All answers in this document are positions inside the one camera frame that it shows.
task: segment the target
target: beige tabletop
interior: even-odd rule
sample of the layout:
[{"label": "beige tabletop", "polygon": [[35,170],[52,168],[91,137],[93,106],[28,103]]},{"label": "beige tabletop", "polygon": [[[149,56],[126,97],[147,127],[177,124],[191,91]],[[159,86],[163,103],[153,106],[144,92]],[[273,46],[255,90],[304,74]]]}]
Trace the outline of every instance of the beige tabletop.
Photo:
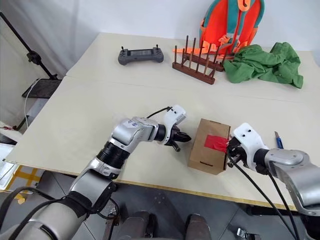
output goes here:
[{"label": "beige tabletop", "polygon": [[[162,63],[118,63],[120,47],[152,48],[158,44]],[[320,69],[310,52],[298,52],[302,89],[253,79],[232,84],[217,72],[214,85],[172,69],[175,45],[183,40],[100,33],[8,156],[8,162],[79,174],[108,140],[124,117],[147,116],[179,104],[187,111],[180,128],[194,139],[201,118],[230,125],[249,123],[269,148],[278,131],[286,149],[309,154],[320,166]],[[155,117],[159,122],[162,115]],[[181,152],[156,142],[143,142],[130,155],[117,181],[241,203],[268,206],[267,201],[236,169],[212,175],[187,166],[193,141]],[[269,178],[245,171],[269,198],[283,207]],[[279,182],[288,203],[292,200]]]}]

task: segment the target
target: black tripod stand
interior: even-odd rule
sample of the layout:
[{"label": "black tripod stand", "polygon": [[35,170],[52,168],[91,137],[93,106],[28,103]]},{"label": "black tripod stand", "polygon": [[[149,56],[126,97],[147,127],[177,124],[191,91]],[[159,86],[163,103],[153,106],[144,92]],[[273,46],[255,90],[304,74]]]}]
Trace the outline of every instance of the black tripod stand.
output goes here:
[{"label": "black tripod stand", "polygon": [[19,39],[19,41],[23,44],[23,46],[27,49],[28,53],[26,56],[28,57],[29,62],[33,62],[36,65],[39,65],[45,73],[48,75],[49,79],[40,79],[36,82],[33,87],[29,87],[23,94],[22,97],[26,98],[37,98],[37,99],[49,99],[55,90],[58,88],[61,80],[57,78],[57,74],[51,74],[47,67],[41,61],[40,55],[33,51],[27,43],[23,40],[23,38],[19,35],[17,30],[12,26],[6,16],[0,11],[0,16],[4,20],[4,22],[8,25],[8,27],[12,30],[14,35]]}]

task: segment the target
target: cardboard box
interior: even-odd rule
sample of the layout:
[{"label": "cardboard box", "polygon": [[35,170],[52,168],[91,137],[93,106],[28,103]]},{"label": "cardboard box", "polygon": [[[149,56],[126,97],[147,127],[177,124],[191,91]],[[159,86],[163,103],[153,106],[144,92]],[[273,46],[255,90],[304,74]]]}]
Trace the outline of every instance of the cardboard box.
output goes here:
[{"label": "cardboard box", "polygon": [[224,150],[230,128],[219,122],[201,119],[188,166],[214,175],[226,170],[227,155]]}]

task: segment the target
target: black cable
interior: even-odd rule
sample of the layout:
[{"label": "black cable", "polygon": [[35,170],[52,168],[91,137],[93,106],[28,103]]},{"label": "black cable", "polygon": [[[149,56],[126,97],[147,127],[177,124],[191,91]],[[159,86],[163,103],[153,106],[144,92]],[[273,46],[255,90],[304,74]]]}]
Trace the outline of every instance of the black cable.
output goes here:
[{"label": "black cable", "polygon": [[10,207],[11,202],[13,201],[13,199],[15,199],[15,196],[20,193],[21,191],[24,190],[28,190],[34,193],[38,193],[40,196],[48,199],[48,200],[54,200],[54,198],[52,196],[49,196],[48,194],[44,193],[43,191],[40,191],[34,187],[30,187],[30,186],[22,186],[22,187],[18,187],[16,190],[14,190],[13,192],[11,192],[3,201],[1,207],[0,207],[0,230],[1,227],[4,223],[5,220],[5,216],[7,214],[7,211]]},{"label": "black cable", "polygon": [[298,233],[298,229],[297,229],[297,226],[296,226],[294,217],[293,217],[293,215],[292,215],[292,213],[291,213],[291,210],[290,210],[290,208],[289,208],[289,206],[288,206],[288,204],[287,204],[284,196],[282,195],[282,193],[281,193],[281,191],[280,191],[280,189],[279,189],[279,186],[278,186],[275,178],[271,175],[271,173],[270,173],[269,171],[268,171],[268,176],[270,177],[270,179],[271,179],[271,181],[272,181],[272,183],[273,183],[276,191],[278,192],[278,194],[279,194],[279,196],[280,196],[280,198],[281,198],[281,200],[282,200],[282,202],[283,202],[283,204],[284,204],[284,206],[285,206],[285,209],[289,212],[289,217],[290,217],[290,220],[291,220],[291,223],[292,223],[292,226],[293,226],[293,230],[294,230],[294,233],[295,233],[295,237],[296,237],[297,240],[300,240],[299,233]]},{"label": "black cable", "polygon": [[106,220],[115,219],[115,218],[118,217],[119,214],[120,214],[120,210],[119,210],[118,204],[117,204],[112,198],[110,198],[110,201],[114,204],[114,208],[115,208],[115,215],[114,215],[114,216],[106,216],[106,215],[103,215],[101,212],[97,212],[97,213],[96,213],[96,214],[98,214],[101,218],[106,219]]},{"label": "black cable", "polygon": [[165,108],[160,109],[159,111],[156,111],[156,112],[150,114],[150,115],[147,116],[146,118],[149,119],[149,118],[151,118],[152,116],[154,116],[154,115],[156,115],[156,114],[158,114],[158,113],[161,113],[161,112],[163,112],[163,111],[165,111],[165,110],[169,111],[171,108],[172,108],[172,106],[167,106],[167,107],[165,107]]},{"label": "black cable", "polygon": [[290,229],[289,225],[287,224],[287,222],[285,221],[284,217],[281,215],[281,213],[279,212],[279,210],[277,209],[277,207],[273,204],[273,202],[268,198],[268,196],[261,190],[261,188],[255,183],[255,181],[234,161],[231,159],[231,157],[229,157],[230,161],[232,162],[232,164],[255,186],[255,188],[259,191],[259,193],[261,193],[261,195],[268,201],[268,203],[273,207],[273,209],[276,211],[276,214],[279,216],[279,218],[282,220],[282,222],[284,223],[284,225],[286,226],[286,228],[288,229],[288,231],[291,233],[291,235],[293,236],[293,238],[295,240],[296,236],[295,234],[292,232],[292,230]]},{"label": "black cable", "polygon": [[38,206],[36,206],[31,212],[29,212],[29,214],[22,220],[22,222],[19,224],[19,226],[14,230],[14,232],[11,234],[11,236],[9,237],[9,240],[15,240],[17,238],[17,236],[19,235],[19,233],[21,232],[21,230],[27,225],[27,223],[29,222],[29,220],[32,218],[32,216],[41,208],[43,208],[44,206],[47,206],[49,204],[53,204],[60,201],[60,199],[54,199],[54,200],[49,200],[49,201],[45,201],[41,204],[39,204]]}]

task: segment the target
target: wooden peg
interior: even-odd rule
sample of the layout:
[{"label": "wooden peg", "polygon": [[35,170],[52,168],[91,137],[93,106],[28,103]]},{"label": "wooden peg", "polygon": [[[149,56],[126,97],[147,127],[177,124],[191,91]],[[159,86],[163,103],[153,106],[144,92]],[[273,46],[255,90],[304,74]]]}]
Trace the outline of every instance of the wooden peg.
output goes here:
[{"label": "wooden peg", "polygon": [[182,60],[181,60],[181,67],[184,66],[184,59],[185,59],[185,49],[182,49]]},{"label": "wooden peg", "polygon": [[177,45],[174,46],[174,63],[177,63]]},{"label": "wooden peg", "polygon": [[189,58],[189,68],[191,68],[192,57],[193,57],[194,52],[195,52],[195,46],[196,46],[196,38],[193,39],[192,52],[190,52],[190,58]]},{"label": "wooden peg", "polygon": [[210,53],[211,45],[212,45],[212,44],[210,43],[208,52],[206,53],[206,59],[205,59],[205,66],[204,66],[203,75],[206,75],[206,71],[207,71],[207,68],[208,68],[208,64],[209,64],[209,53]]},{"label": "wooden peg", "polygon": [[189,35],[186,36],[186,40],[185,40],[185,52],[187,52],[187,49],[188,49],[188,41],[189,41]]},{"label": "wooden peg", "polygon": [[216,52],[215,52],[215,55],[214,55],[214,60],[213,60],[214,63],[215,63],[216,60],[217,60],[217,56],[218,56],[218,54],[219,54],[219,48],[220,48],[220,46],[218,46],[217,49],[216,49]]},{"label": "wooden peg", "polygon": [[201,53],[202,53],[203,46],[204,46],[204,41],[201,42],[200,52],[199,52],[198,61],[197,61],[198,63],[196,64],[196,69],[195,69],[196,73],[198,72],[198,69],[199,69],[199,63],[200,63],[200,58],[201,58]]},{"label": "wooden peg", "polygon": [[215,72],[216,72],[216,69],[217,69],[217,65],[218,65],[218,61],[215,62],[214,68],[213,68],[212,72],[209,75],[209,76],[211,76],[211,79],[214,79],[214,75],[215,75]]}]

